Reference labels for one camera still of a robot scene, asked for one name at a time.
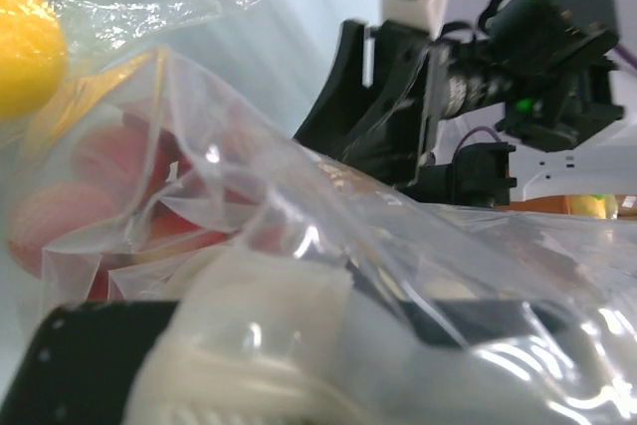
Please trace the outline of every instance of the pink fruit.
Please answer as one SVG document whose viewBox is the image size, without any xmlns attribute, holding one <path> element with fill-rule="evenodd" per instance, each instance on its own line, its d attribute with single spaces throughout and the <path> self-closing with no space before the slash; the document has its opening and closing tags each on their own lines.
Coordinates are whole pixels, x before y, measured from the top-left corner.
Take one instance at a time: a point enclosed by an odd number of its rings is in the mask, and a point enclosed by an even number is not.
<svg viewBox="0 0 637 425">
<path fill-rule="evenodd" d="M 28 273 L 42 274 L 42 249 L 77 229 L 117 214 L 108 195 L 86 183 L 68 182 L 44 188 L 17 207 L 8 225 L 11 256 Z"/>
<path fill-rule="evenodd" d="M 142 181 L 147 137 L 121 125 L 100 126 L 76 145 L 72 165 L 77 176 L 127 203 Z M 170 158 L 158 147 L 146 195 L 159 190 L 170 170 Z"/>
<path fill-rule="evenodd" d="M 152 263 L 214 246 L 226 239 L 224 233 L 202 230 L 196 224 L 168 211 L 152 220 L 147 247 L 135 255 L 134 261 L 137 264 Z"/>
</svg>

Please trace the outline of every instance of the yellow fruit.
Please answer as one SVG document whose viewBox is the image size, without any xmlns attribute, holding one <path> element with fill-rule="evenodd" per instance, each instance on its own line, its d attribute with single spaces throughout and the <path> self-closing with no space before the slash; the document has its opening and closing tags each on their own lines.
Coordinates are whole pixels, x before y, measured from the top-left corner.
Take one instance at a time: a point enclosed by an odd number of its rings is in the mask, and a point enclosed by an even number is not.
<svg viewBox="0 0 637 425">
<path fill-rule="evenodd" d="M 0 0 L 0 120 L 51 99 L 67 73 L 67 44 L 47 0 Z"/>
<path fill-rule="evenodd" d="M 570 209 L 576 216 L 606 219 L 606 200 L 588 194 L 570 196 Z"/>
</svg>

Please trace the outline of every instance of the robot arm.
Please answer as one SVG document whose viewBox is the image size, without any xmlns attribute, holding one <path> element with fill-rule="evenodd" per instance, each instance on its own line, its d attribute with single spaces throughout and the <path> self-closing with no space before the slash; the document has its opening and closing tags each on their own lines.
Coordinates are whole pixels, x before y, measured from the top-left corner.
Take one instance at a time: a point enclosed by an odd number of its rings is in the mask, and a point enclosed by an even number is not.
<svg viewBox="0 0 637 425">
<path fill-rule="evenodd" d="M 474 30 L 464 43 L 448 34 L 471 26 L 442 26 L 442 1 L 383 0 L 378 28 L 345 21 L 332 71 L 295 139 L 417 201 L 489 206 L 508 204 L 517 187 L 515 148 L 470 145 L 435 165 L 441 119 L 502 103 L 498 130 L 555 153 L 623 117 L 605 58 L 619 40 L 614 0 L 511 0 L 502 8 L 505 0 L 492 0 L 478 22 L 482 36 Z M 370 41 L 373 78 L 364 85 Z"/>
</svg>

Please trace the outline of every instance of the plastic bag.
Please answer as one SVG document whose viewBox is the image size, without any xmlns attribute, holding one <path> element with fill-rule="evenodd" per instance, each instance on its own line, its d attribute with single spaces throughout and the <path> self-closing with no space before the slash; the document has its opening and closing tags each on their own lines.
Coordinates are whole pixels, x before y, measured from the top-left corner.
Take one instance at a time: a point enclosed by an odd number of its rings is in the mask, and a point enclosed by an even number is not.
<svg viewBox="0 0 637 425">
<path fill-rule="evenodd" d="M 143 174 L 115 181 L 122 168 L 101 175 L 109 162 L 89 155 L 83 176 L 74 151 L 87 132 L 124 122 L 147 137 L 132 168 Z M 163 148 L 177 171 L 149 188 Z M 634 418 L 630 223 L 417 205 L 303 150 L 165 51 L 70 84 L 32 122 L 21 159 L 14 235 L 33 194 L 70 181 L 100 191 L 75 208 L 84 228 L 43 245 L 44 310 L 98 277 L 114 299 L 185 291 L 136 379 L 129 425 Z M 55 206 L 59 225 L 73 208 Z M 149 244 L 166 209 L 194 237 L 228 240 Z M 149 253 L 160 254 L 126 262 Z"/>
<path fill-rule="evenodd" d="M 322 241 L 296 261 L 215 256 L 146 358 L 124 423 L 634 420 L 637 229 L 415 205 L 324 159 L 295 167 L 336 186 L 328 229 L 308 209 L 304 227 L 337 231 L 349 274 L 317 265 Z"/>
<path fill-rule="evenodd" d="M 0 0 L 0 141 L 23 130 L 64 78 L 98 72 L 152 34 L 206 23 L 259 0 Z"/>
</svg>

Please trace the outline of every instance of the orange object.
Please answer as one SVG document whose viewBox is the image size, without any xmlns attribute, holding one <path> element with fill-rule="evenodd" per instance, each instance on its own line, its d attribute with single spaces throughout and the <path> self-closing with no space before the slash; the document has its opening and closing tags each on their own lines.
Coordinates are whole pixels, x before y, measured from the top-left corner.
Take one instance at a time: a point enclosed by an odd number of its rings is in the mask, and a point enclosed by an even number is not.
<svg viewBox="0 0 637 425">
<path fill-rule="evenodd" d="M 568 196 L 547 196 L 529 201 L 513 202 L 508 206 L 499 206 L 497 209 L 502 211 L 572 214 Z"/>
<path fill-rule="evenodd" d="M 0 0 L 0 119 L 44 106 L 67 74 L 67 56 L 47 0 Z"/>
</svg>

